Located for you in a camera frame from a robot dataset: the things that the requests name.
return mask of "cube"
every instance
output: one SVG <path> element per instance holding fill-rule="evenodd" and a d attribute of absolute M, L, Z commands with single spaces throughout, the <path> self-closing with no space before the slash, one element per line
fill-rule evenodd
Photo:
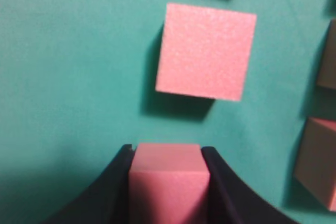
<path fill-rule="evenodd" d="M 257 16 L 169 3 L 156 91 L 240 101 Z"/>
<path fill-rule="evenodd" d="M 336 89 L 336 19 L 330 23 L 317 84 Z"/>
<path fill-rule="evenodd" d="M 330 211 L 336 211 L 336 122 L 307 120 L 295 177 Z"/>
<path fill-rule="evenodd" d="M 130 223 L 204 224 L 209 179 L 199 145 L 139 144 L 129 171 Z"/>

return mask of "cube face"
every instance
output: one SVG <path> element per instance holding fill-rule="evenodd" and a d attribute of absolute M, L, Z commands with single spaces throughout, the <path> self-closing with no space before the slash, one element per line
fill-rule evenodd
<path fill-rule="evenodd" d="M 181 172 L 132 172 L 131 223 L 204 224 L 209 177 Z"/>
<path fill-rule="evenodd" d="M 239 101 L 256 20 L 254 14 L 168 4 L 156 90 Z"/>
<path fill-rule="evenodd" d="M 324 48 L 318 85 L 336 89 L 336 19 L 330 23 L 326 47 Z"/>
<path fill-rule="evenodd" d="M 209 179 L 198 145 L 140 144 L 129 172 L 131 223 L 204 224 Z"/>
<path fill-rule="evenodd" d="M 295 177 L 331 211 L 336 211 L 334 127 L 334 122 L 308 119 L 295 168 Z"/>

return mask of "pink cube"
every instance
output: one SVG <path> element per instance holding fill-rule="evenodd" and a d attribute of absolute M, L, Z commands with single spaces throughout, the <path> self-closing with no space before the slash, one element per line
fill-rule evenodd
<path fill-rule="evenodd" d="M 257 16 L 167 5 L 156 90 L 240 101 Z"/>
<path fill-rule="evenodd" d="M 209 179 L 199 145 L 139 144 L 129 172 L 130 223 L 206 223 Z"/>
<path fill-rule="evenodd" d="M 308 119 L 295 177 L 330 211 L 336 211 L 336 122 Z"/>

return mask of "pink foam cube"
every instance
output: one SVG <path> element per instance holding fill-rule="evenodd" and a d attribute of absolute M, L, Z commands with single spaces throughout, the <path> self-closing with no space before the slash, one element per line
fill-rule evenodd
<path fill-rule="evenodd" d="M 204 224 L 209 178 L 199 145 L 139 144 L 129 172 L 130 222 Z"/>
<path fill-rule="evenodd" d="M 240 101 L 257 16 L 169 3 L 156 90 Z"/>
<path fill-rule="evenodd" d="M 295 177 L 330 211 L 336 211 L 336 122 L 308 119 Z"/>

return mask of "teal backdrop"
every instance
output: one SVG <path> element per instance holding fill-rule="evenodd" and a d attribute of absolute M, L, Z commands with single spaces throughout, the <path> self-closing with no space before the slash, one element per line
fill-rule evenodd
<path fill-rule="evenodd" d="M 240 103 L 154 92 L 168 2 L 256 13 Z M 37 223 L 122 144 L 215 146 L 285 214 L 335 223 L 295 180 L 307 115 L 336 119 L 314 85 L 336 0 L 0 0 L 0 223 Z"/>

